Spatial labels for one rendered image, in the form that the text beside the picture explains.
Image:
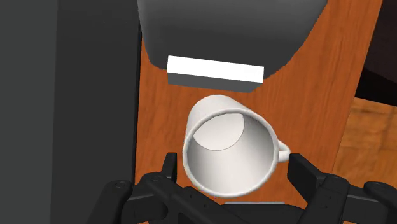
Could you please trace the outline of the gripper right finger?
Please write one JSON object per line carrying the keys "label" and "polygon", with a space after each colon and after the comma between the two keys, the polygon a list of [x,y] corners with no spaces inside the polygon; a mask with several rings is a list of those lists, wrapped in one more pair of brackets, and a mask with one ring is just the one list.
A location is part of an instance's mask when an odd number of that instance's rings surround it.
{"label": "gripper right finger", "polygon": [[387,183],[367,181],[359,188],[299,153],[289,156],[288,180],[307,202],[296,224],[397,224],[397,188]]}

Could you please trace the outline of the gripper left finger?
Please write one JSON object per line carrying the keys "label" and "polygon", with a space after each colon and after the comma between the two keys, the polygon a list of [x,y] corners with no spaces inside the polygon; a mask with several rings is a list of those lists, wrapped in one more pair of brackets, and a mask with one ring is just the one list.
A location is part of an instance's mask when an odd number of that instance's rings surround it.
{"label": "gripper left finger", "polygon": [[137,185],[111,181],[103,188],[88,224],[245,224],[245,221],[192,187],[176,183],[177,154],[168,153],[160,172]]}

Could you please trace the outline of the white mug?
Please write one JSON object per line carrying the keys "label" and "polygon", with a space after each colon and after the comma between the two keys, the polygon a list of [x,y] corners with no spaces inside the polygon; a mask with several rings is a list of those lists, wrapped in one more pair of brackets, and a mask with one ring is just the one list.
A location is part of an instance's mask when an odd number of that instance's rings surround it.
{"label": "white mug", "polygon": [[262,116],[231,97],[207,96],[188,115],[183,167],[209,195],[234,198],[259,189],[290,153]]}

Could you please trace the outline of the brown wooden table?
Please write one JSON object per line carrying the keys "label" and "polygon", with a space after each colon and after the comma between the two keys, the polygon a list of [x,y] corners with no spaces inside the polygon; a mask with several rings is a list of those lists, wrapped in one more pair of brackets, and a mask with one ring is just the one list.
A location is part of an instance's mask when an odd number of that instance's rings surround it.
{"label": "brown wooden table", "polygon": [[[331,172],[350,113],[382,0],[328,0],[303,46],[250,93],[228,96],[263,116],[278,137]],[[211,89],[170,85],[141,52],[136,179],[180,153],[192,106]]]}

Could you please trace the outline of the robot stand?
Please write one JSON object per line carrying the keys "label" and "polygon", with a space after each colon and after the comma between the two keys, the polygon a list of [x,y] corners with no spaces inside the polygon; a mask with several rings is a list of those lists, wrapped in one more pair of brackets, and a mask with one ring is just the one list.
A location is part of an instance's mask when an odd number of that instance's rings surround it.
{"label": "robot stand", "polygon": [[86,224],[134,177],[137,0],[0,0],[0,224]]}

